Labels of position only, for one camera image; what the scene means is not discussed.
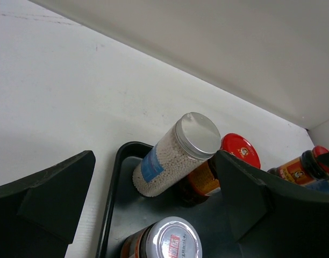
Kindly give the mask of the red lid chili jar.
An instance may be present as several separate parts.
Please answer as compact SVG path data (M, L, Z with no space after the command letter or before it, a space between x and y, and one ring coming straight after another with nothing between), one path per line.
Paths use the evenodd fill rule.
M226 134L220 149L227 151L253 167L261 168L260 158L253 145L244 137L236 133ZM178 196L189 206L201 204L210 196L220 191L217 178L215 157L205 161L189 175L175 185Z

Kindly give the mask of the silver lid blue shaker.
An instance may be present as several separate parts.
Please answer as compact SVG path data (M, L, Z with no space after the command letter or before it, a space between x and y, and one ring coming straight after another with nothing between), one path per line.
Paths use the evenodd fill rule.
M208 117L186 113L134 169L133 185L141 195L156 197L212 158L220 143L219 130Z

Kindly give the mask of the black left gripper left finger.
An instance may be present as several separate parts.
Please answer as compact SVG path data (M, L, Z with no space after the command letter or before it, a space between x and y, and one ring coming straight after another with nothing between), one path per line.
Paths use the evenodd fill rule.
M65 257L96 158L85 150L0 186L0 257Z

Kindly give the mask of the blue label spice shaker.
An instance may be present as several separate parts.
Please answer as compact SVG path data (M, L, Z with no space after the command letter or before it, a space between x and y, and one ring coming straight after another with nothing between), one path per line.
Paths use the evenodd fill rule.
M308 189L320 191L329 194L329 180L327 181L316 181L314 183L305 186Z

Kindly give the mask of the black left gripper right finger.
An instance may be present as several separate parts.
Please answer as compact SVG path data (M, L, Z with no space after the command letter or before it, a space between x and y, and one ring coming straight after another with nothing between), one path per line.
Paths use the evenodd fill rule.
M329 257L329 193L285 181L226 151L215 161L243 257Z

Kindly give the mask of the red lid sauce jar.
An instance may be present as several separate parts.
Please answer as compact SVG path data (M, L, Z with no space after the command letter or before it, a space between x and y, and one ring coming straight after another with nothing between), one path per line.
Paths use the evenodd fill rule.
M307 150L301 156L271 168L267 172L294 184L306 186L318 181L329 180L329 168L318 161L318 157L329 153L323 146Z

